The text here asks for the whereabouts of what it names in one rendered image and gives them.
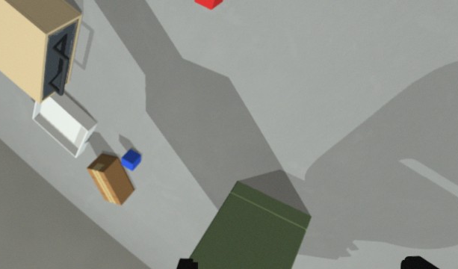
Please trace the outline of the blue block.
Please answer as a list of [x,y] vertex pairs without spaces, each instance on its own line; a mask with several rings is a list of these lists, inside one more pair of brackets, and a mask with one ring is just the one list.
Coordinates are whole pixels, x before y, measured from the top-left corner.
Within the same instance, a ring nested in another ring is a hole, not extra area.
[[123,157],[122,157],[122,165],[127,167],[131,171],[139,165],[141,159],[141,155],[137,152],[130,149]]

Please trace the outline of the red block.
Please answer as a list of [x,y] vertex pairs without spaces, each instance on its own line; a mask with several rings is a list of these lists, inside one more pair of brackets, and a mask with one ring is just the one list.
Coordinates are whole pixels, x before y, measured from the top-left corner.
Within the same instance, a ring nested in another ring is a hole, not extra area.
[[218,6],[223,0],[194,0],[196,3],[201,4],[204,7],[212,10],[216,6]]

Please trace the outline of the white square tray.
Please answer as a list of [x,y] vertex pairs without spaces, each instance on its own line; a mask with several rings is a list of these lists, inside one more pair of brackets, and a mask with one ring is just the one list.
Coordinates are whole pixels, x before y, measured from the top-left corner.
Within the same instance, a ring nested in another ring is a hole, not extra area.
[[76,158],[85,150],[97,125],[65,93],[54,93],[40,104],[35,102],[32,119]]

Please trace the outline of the brown cardboard box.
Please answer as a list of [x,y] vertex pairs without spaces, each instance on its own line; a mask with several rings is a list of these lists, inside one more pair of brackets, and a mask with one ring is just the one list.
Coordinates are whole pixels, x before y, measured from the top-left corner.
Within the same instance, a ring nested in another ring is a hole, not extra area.
[[134,192],[119,157],[101,154],[87,170],[106,201],[122,205]]

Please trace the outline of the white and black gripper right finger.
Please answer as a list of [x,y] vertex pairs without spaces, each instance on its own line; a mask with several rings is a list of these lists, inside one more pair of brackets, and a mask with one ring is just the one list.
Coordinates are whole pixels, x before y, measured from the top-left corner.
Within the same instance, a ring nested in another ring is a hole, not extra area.
[[407,256],[400,265],[400,269],[439,269],[420,256]]

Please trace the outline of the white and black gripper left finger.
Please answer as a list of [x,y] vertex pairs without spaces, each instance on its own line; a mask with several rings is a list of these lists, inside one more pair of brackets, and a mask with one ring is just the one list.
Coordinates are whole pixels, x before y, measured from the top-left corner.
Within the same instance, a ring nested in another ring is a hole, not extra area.
[[198,262],[193,259],[180,259],[176,269],[198,269]]

